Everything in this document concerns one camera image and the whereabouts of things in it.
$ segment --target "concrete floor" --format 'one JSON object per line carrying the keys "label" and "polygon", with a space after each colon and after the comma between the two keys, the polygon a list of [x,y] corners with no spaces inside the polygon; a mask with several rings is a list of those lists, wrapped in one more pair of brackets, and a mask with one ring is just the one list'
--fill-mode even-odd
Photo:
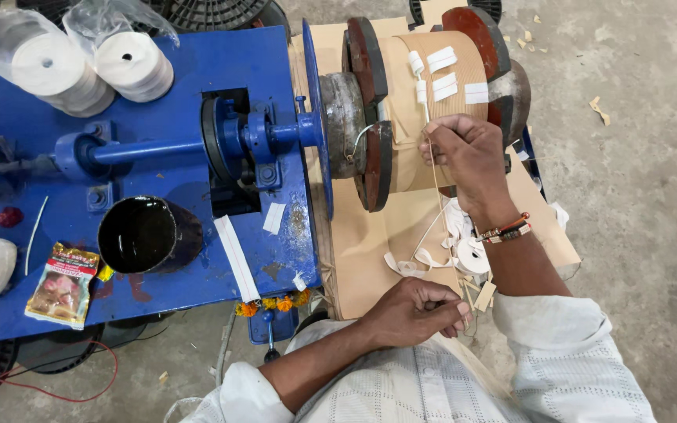
{"label": "concrete floor", "polygon": [[[295,30],[302,16],[331,24],[361,14],[407,14],[405,0],[280,4]],[[505,0],[503,8],[501,31],[511,36],[512,58],[530,75],[532,139],[537,156],[546,157],[539,163],[548,199],[571,215],[567,232],[584,259],[569,287],[603,307],[655,416],[677,422],[677,2]],[[542,24],[532,22],[535,14]],[[548,53],[518,47],[525,29]],[[595,96],[612,118],[610,127],[588,105]],[[566,277],[573,271],[561,270]],[[176,399],[213,389],[208,368],[230,307],[177,313],[161,336],[118,350],[114,387],[90,403],[2,387],[0,421],[161,421]],[[480,324],[472,350],[508,380],[514,364],[505,339],[489,316]],[[258,364],[266,349],[249,344],[239,320],[229,350],[230,362]],[[86,397],[107,383],[112,364],[101,353],[65,374],[29,374],[21,381]],[[169,378],[161,385],[164,371]]]}

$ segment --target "black cup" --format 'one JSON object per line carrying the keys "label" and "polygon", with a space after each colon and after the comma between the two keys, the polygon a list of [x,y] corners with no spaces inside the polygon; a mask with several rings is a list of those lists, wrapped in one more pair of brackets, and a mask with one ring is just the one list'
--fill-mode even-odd
{"label": "black cup", "polygon": [[160,197],[121,199],[99,224],[101,258],[119,273],[175,272],[201,248],[200,220]]}

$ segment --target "blue machine table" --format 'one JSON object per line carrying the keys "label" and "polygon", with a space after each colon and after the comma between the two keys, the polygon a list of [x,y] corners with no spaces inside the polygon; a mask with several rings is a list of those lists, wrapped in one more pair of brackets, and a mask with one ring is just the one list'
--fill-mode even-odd
{"label": "blue machine table", "polygon": [[[226,193],[213,187],[214,170],[206,154],[205,129],[201,129],[201,104],[204,99],[239,97],[237,105],[250,109],[244,113],[265,111],[272,126],[294,131],[297,113],[287,42],[280,27],[183,34],[180,41],[177,48],[166,38],[156,39],[174,66],[174,84],[164,97],[149,103],[117,97],[102,114],[88,119],[70,117],[0,78],[0,136],[18,159],[52,154],[56,141],[71,133],[92,133],[118,141],[120,147],[134,148],[130,153],[114,149],[105,155],[108,164],[116,165],[112,172],[118,175],[110,182],[75,181],[65,177],[74,170],[67,168],[27,178],[5,175],[12,189],[0,191],[0,212],[5,206],[17,207],[25,219],[10,229],[0,227],[0,238],[18,247],[11,286],[0,295],[0,340],[66,328],[24,316],[25,303],[36,288],[53,244],[62,242],[97,252],[96,231],[106,208],[134,195],[164,197],[192,211],[202,222],[202,251],[175,273],[117,274],[106,283],[94,282],[86,326],[240,298],[213,223],[214,215],[223,214],[221,210],[227,210],[224,206],[228,203],[222,198]],[[301,129],[309,123],[301,124]],[[316,120],[315,124],[316,133],[311,135],[319,139],[322,122]],[[279,178],[274,189],[258,190],[254,206],[234,207],[228,213],[262,297],[294,291],[292,279],[297,272],[309,287],[320,284],[302,150],[305,144],[310,145],[305,142],[306,132],[302,131],[302,145],[293,133],[278,144],[268,173]],[[143,143],[160,150],[135,148]],[[131,154],[142,159],[119,164],[133,159]],[[257,182],[260,188],[261,179]],[[46,196],[49,199],[35,232],[25,276],[25,250]],[[278,235],[262,228],[272,202],[286,204]],[[216,204],[224,206],[217,209]]]}

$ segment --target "bracelet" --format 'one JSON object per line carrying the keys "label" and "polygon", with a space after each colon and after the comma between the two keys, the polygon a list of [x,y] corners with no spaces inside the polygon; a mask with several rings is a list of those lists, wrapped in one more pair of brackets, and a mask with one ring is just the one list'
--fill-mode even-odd
{"label": "bracelet", "polygon": [[532,225],[527,222],[523,222],[521,225],[513,227],[500,235],[491,236],[485,238],[483,242],[489,242],[490,244],[497,244],[499,242],[509,241],[511,239],[516,239],[519,236],[527,235],[532,232]]}
{"label": "bracelet", "polygon": [[482,235],[479,235],[475,241],[484,241],[484,239],[492,238],[494,236],[498,236],[501,233],[505,232],[506,230],[509,229],[515,229],[516,227],[521,227],[522,222],[526,223],[526,220],[530,217],[529,213],[526,211],[521,214],[521,217],[519,217],[514,223],[508,224],[506,226],[503,226],[502,228],[494,228],[491,230],[488,230],[486,233],[483,233]]}

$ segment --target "gutka packet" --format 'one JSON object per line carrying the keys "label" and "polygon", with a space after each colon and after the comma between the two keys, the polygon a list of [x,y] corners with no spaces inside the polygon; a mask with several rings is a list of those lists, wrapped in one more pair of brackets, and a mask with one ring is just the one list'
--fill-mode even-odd
{"label": "gutka packet", "polygon": [[98,266],[98,254],[54,244],[25,315],[82,331],[90,300],[88,284]]}

